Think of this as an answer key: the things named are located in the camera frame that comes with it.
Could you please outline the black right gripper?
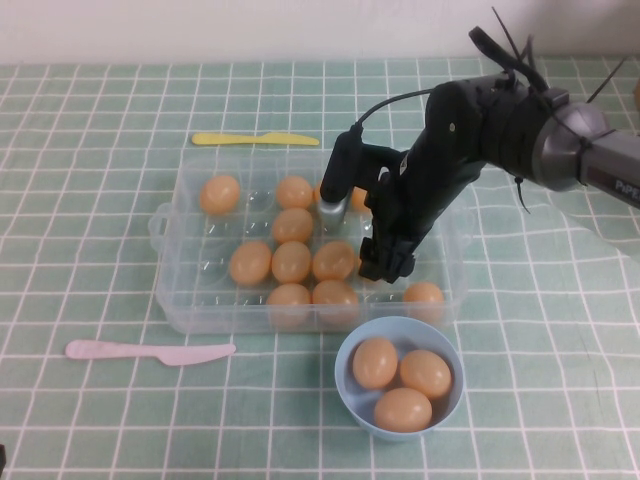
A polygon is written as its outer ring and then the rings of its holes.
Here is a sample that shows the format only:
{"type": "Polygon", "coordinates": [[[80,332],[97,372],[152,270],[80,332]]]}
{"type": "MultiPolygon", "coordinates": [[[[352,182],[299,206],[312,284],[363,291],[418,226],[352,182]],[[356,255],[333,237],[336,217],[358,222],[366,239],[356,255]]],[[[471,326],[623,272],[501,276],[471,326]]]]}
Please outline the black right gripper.
{"type": "Polygon", "coordinates": [[[360,277],[394,283],[414,270],[414,251],[443,211],[480,176],[479,134],[460,124],[431,124],[414,145],[395,155],[385,179],[370,191],[372,238],[359,250],[360,277]]]}

